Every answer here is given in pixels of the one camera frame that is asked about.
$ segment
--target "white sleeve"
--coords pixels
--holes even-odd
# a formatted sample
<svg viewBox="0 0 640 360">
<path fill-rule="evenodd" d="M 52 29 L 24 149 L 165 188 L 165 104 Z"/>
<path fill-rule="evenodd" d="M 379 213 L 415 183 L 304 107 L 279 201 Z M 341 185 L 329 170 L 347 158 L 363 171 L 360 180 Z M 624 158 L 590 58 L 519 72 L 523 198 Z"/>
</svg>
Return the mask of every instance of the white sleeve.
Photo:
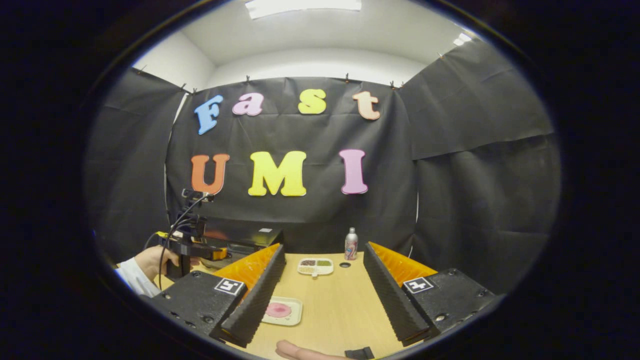
<svg viewBox="0 0 640 360">
<path fill-rule="evenodd" d="M 140 266 L 134 258 L 124 261 L 120 264 L 120 268 L 116 269 L 116 273 L 126 282 L 131 290 L 138 295 L 146 295 L 154 297 L 160 294 L 160 290 L 149 278 L 142 272 Z"/>
</svg>

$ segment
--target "yellow letter m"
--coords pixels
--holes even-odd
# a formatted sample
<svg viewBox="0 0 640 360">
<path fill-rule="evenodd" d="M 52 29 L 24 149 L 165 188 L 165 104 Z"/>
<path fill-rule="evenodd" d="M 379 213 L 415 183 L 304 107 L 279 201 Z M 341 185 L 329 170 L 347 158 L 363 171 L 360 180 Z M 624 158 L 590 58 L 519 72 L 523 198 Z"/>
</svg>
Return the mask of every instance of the yellow letter m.
<svg viewBox="0 0 640 360">
<path fill-rule="evenodd" d="M 280 193 L 284 196 L 303 196 L 307 189 L 302 186 L 302 162 L 307 154 L 301 151 L 290 151 L 282 159 L 279 167 L 273 162 L 271 154 L 266 151 L 251 154 L 253 160 L 253 184 L 249 188 L 249 195 L 264 196 L 267 189 L 272 195 L 278 193 L 278 189 L 284 180 L 284 186 Z"/>
</svg>

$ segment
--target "pink food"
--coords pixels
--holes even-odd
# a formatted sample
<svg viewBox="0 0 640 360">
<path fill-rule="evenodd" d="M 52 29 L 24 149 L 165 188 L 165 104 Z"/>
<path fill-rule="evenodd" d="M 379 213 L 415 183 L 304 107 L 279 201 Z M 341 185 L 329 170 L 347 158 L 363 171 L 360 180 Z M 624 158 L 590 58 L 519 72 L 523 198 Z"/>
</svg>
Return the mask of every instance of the pink food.
<svg viewBox="0 0 640 360">
<path fill-rule="evenodd" d="M 291 308 L 279 302 L 272 302 L 267 307 L 267 315 L 274 318 L 283 318 L 289 314 L 291 314 Z"/>
</svg>

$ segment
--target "black backdrop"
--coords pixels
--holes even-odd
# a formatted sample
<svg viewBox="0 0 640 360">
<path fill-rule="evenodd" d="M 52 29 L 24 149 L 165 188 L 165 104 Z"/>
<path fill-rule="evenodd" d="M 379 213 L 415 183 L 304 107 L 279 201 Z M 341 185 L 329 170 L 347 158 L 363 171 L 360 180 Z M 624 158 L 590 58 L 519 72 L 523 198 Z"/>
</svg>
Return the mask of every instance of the black backdrop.
<svg viewBox="0 0 640 360">
<path fill-rule="evenodd" d="M 415 258 L 511 290 L 549 237 L 560 161 L 544 105 L 514 65 L 474 40 L 399 91 L 416 162 Z"/>
<path fill-rule="evenodd" d="M 308 88 L 326 92 L 322 114 L 298 111 Z M 361 91 L 379 99 L 378 120 L 358 113 L 352 95 Z M 264 95 L 262 112 L 233 114 L 238 98 L 250 92 Z M 328 78 L 207 89 L 189 94 L 173 123 L 182 94 L 130 70 L 99 113 L 86 157 L 86 196 L 98 244 L 115 261 L 168 227 L 165 157 L 174 221 L 182 189 L 191 188 L 191 158 L 199 154 L 230 156 L 222 190 L 200 213 L 282 228 L 290 252 L 340 252 L 348 228 L 356 227 L 361 242 L 410 253 L 436 270 L 460 268 L 502 293 L 548 239 L 560 182 L 552 123 L 525 78 L 489 44 L 457 47 L 395 90 Z M 194 109 L 219 94 L 218 123 L 199 135 Z M 340 191 L 343 149 L 365 151 L 367 193 Z M 269 152 L 277 165 L 289 151 L 305 152 L 307 194 L 249 195 L 250 155 L 257 151 Z M 205 169 L 205 182 L 212 183 L 214 162 Z"/>
<path fill-rule="evenodd" d="M 300 92 L 323 89 L 327 107 L 322 114 L 298 111 Z M 365 120 L 351 97 L 369 91 L 378 98 L 378 120 Z M 234 115 L 238 98 L 250 92 L 264 95 L 262 113 Z M 224 100 L 214 128 L 198 135 L 194 109 L 216 95 Z M 416 187 L 410 156 L 408 123 L 397 91 L 389 86 L 328 78 L 279 78 L 236 83 L 190 95 L 174 125 L 167 157 L 168 201 L 182 206 L 180 191 L 191 188 L 191 157 L 229 154 L 224 187 L 215 201 L 204 204 L 203 215 L 244 220 L 284 229 L 289 252 L 344 251 L 344 237 L 355 227 L 360 241 L 374 241 L 408 253 L 415 226 Z M 360 149 L 365 194 L 345 195 L 343 149 Z M 276 165 L 289 151 L 303 151 L 303 184 L 307 194 L 285 197 L 280 192 L 256 197 L 250 155 L 267 151 Z M 205 182 L 214 178 L 214 163 L 205 168 Z"/>
<path fill-rule="evenodd" d="M 113 261 L 168 230 L 164 160 L 184 92 L 129 69 L 103 100 L 88 140 L 84 197 L 96 241 Z"/>
</svg>

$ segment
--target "foam letter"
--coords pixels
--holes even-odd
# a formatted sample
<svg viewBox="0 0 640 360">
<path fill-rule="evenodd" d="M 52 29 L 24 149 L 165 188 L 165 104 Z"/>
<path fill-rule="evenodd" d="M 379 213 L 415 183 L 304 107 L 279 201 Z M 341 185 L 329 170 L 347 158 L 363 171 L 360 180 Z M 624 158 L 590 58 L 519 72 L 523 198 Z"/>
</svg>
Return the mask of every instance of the foam letter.
<svg viewBox="0 0 640 360">
<path fill-rule="evenodd" d="M 222 190 L 222 186 L 225 184 L 225 165 L 229 160 L 227 154 L 217 154 L 213 157 L 213 162 L 216 163 L 215 178 L 213 184 L 207 185 L 204 182 L 204 166 L 209 162 L 207 155 L 196 155 L 191 158 L 193 164 L 193 170 L 191 171 L 191 186 L 197 192 L 207 192 L 217 194 Z"/>
<path fill-rule="evenodd" d="M 320 114 L 326 109 L 324 98 L 326 93 L 322 89 L 306 89 L 300 93 L 298 110 L 302 114 Z"/>
<path fill-rule="evenodd" d="M 249 195 L 264 196 L 267 190 L 264 182 L 272 195 L 278 193 L 278 189 L 284 180 L 284 186 L 280 193 L 285 196 L 304 196 L 307 189 L 302 186 L 302 162 L 307 154 L 301 151 L 290 151 L 282 159 L 279 167 L 273 162 L 271 154 L 266 151 L 251 154 L 253 160 L 253 184 L 249 188 Z"/>
<path fill-rule="evenodd" d="M 247 114 L 249 116 L 256 116 L 262 112 L 262 102 L 264 96 L 257 92 L 251 92 L 240 96 L 239 103 L 234 105 L 233 112 L 236 115 Z"/>
<path fill-rule="evenodd" d="M 379 111 L 373 111 L 373 104 L 378 103 L 378 98 L 371 96 L 368 91 L 363 91 L 353 96 L 354 100 L 358 101 L 358 112 L 367 120 L 376 120 L 380 118 Z"/>
<path fill-rule="evenodd" d="M 218 104 L 221 103 L 222 100 L 222 95 L 216 95 L 213 99 L 196 108 L 194 113 L 198 114 L 198 120 L 200 121 L 200 130 L 198 130 L 198 134 L 202 135 L 206 133 L 213 129 L 213 127 L 218 123 L 218 121 L 216 119 L 212 119 L 212 117 L 216 118 L 220 114 Z"/>
<path fill-rule="evenodd" d="M 365 193 L 369 189 L 362 181 L 362 158 L 364 151 L 346 149 L 339 152 L 344 160 L 344 186 L 342 193 Z"/>
</svg>

